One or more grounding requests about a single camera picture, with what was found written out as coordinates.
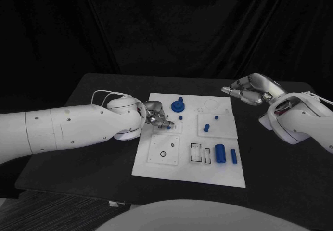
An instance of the small blue piece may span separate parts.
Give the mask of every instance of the small blue piece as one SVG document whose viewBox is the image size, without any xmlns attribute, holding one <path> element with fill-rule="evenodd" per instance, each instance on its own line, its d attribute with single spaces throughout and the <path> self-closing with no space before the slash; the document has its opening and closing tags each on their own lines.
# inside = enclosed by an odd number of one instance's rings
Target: small blue piece
<svg viewBox="0 0 333 231">
<path fill-rule="evenodd" d="M 209 130 L 209 124 L 205 125 L 203 132 L 207 132 Z"/>
<path fill-rule="evenodd" d="M 217 163 L 225 163 L 225 148 L 222 144 L 215 145 L 215 155 L 216 155 L 216 162 Z"/>
<path fill-rule="evenodd" d="M 184 110 L 184 103 L 181 97 L 179 97 L 179 100 L 171 103 L 171 110 L 174 112 L 181 112 Z"/>
<path fill-rule="evenodd" d="M 230 158 L 232 158 L 232 163 L 236 164 L 238 163 L 238 157 L 236 157 L 235 149 L 230 150 Z"/>
</svg>

